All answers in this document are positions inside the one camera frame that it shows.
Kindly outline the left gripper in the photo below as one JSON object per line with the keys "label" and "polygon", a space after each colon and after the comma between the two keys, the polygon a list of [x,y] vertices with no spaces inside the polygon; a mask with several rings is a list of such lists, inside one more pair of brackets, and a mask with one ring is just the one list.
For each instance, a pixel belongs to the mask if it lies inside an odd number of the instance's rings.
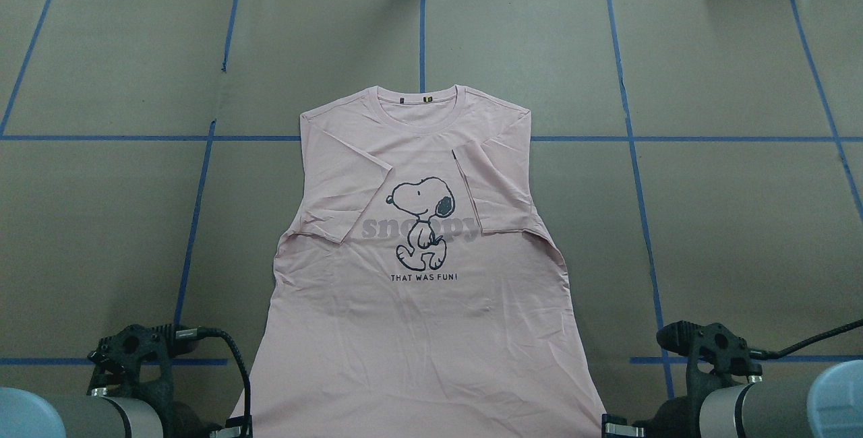
{"label": "left gripper", "polygon": [[204,420],[185,402],[174,401],[169,406],[167,437],[253,437],[251,418],[234,416],[222,425]]}

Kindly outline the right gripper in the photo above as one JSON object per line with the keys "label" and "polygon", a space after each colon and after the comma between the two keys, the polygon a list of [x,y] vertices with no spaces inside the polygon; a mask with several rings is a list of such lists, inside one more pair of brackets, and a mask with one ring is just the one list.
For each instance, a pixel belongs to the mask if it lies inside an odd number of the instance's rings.
{"label": "right gripper", "polygon": [[633,423],[616,414],[602,414],[601,437],[701,437],[689,401],[666,401],[647,420]]}

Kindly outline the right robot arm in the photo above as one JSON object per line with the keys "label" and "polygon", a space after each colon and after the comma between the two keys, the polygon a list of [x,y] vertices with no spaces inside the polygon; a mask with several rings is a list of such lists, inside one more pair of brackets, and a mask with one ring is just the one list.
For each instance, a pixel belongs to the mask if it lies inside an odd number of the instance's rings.
{"label": "right robot arm", "polygon": [[716,389],[702,401],[678,398],[651,420],[604,414],[602,437],[860,437],[862,362],[818,373]]}

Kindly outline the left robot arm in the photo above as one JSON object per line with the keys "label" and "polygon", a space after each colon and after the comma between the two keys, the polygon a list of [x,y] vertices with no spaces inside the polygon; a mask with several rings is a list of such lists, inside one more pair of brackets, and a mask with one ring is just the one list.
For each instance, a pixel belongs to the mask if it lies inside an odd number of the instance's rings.
{"label": "left robot arm", "polygon": [[3,387],[3,437],[241,437],[241,425],[205,423],[173,402],[159,414],[145,401],[120,397],[40,396]]}

